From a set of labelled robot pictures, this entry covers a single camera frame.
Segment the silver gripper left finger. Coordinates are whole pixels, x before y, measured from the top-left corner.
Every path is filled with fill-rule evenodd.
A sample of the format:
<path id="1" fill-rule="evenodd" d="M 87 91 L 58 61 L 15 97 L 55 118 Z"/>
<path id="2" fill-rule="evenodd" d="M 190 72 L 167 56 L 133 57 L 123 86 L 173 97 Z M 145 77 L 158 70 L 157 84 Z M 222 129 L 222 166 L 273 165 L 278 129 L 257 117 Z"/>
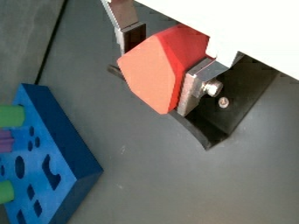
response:
<path id="1" fill-rule="evenodd" d="M 146 23 L 137 15 L 134 0 L 101 0 L 115 27 L 121 52 L 127 53 L 146 40 Z"/>

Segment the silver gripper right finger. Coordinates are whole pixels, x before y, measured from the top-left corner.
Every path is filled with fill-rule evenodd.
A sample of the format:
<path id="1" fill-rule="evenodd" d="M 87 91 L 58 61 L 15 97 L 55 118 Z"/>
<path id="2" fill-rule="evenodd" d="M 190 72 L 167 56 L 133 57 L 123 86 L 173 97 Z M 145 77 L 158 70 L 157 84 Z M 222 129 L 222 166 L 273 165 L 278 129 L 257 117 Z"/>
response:
<path id="1" fill-rule="evenodd" d="M 205 57 L 186 72 L 177 111 L 187 116 L 205 95 L 217 97 L 223 84 L 217 77 L 229 70 L 215 59 Z"/>

